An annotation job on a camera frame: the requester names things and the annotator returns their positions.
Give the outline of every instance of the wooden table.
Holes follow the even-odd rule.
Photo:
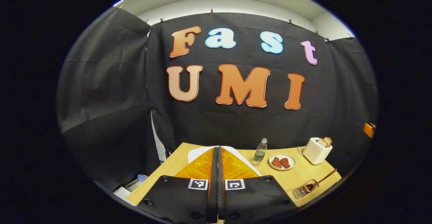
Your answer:
[[[138,205],[142,198],[147,194],[147,192],[151,189],[154,183],[156,183],[157,179],[159,179],[162,175],[174,176],[176,175],[183,167],[188,164],[188,152],[190,150],[203,147],[200,145],[194,145],[189,143],[182,143],[167,160],[162,163],[162,165],[156,169],[136,190],[134,190],[130,195],[127,196],[127,200],[132,202],[135,205]],[[251,161],[255,150],[238,150],[241,155],[243,155],[247,160]],[[269,157],[276,153],[285,153],[296,158],[297,164],[290,170],[287,171],[279,171],[273,169],[269,163]],[[333,173],[327,179],[322,181],[319,187],[304,196],[303,198],[296,199],[293,193],[293,189],[301,186],[306,181],[315,179],[316,181],[324,178],[328,173],[334,170],[334,168],[327,162],[324,161],[321,164],[313,165],[311,164],[304,156],[298,153],[298,149],[295,148],[287,148],[287,149],[276,149],[276,150],[267,150],[266,155],[264,156],[263,162],[256,169],[261,173],[261,176],[272,175],[281,185],[281,187],[286,191],[287,195],[291,198],[291,200],[296,204],[297,207],[300,207],[324,191],[326,191],[329,187],[335,184],[337,181],[341,180],[341,176],[338,172]]]

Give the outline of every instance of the plastic bottle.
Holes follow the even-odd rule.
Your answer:
[[[266,151],[267,151],[267,139],[263,138],[261,140],[261,143],[257,146],[255,156],[253,157],[252,160],[252,165],[254,167],[258,167],[261,164],[266,154]]]

